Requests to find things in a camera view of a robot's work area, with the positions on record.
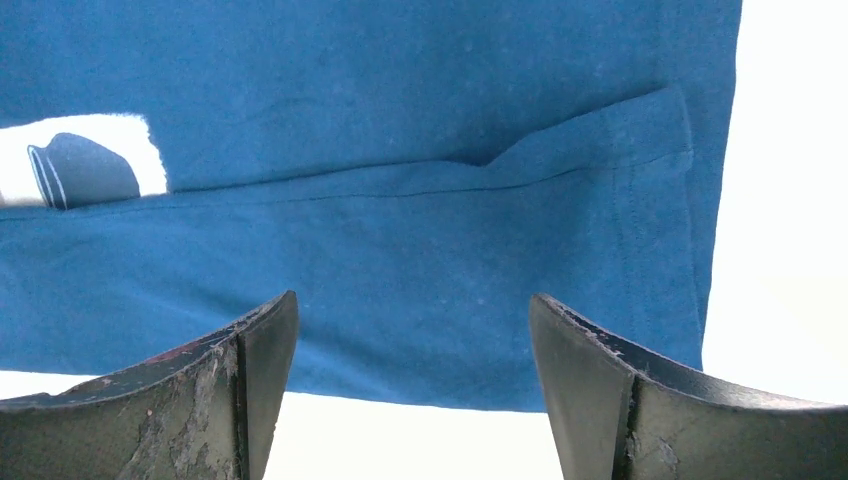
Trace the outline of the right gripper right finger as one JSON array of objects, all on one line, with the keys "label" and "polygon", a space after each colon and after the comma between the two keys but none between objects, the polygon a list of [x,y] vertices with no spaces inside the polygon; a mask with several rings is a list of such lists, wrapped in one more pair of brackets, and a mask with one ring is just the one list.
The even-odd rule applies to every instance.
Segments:
[{"label": "right gripper right finger", "polygon": [[546,294],[529,325],[566,479],[843,479],[847,409],[734,384]]}]

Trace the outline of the blue mickey print t-shirt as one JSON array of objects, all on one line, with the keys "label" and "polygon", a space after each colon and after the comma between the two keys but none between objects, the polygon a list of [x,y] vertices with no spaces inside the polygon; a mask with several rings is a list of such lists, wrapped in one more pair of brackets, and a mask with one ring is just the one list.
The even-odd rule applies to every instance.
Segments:
[{"label": "blue mickey print t-shirt", "polygon": [[1,366],[286,291],[299,392],[539,411],[547,293],[699,368],[738,1],[5,1]]}]

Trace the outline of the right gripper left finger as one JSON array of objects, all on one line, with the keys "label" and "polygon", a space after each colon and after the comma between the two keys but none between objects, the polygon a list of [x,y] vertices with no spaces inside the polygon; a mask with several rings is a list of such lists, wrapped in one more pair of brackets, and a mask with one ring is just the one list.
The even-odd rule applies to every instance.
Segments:
[{"label": "right gripper left finger", "polygon": [[5,479],[260,479],[296,348],[287,292],[202,338],[1,403]]}]

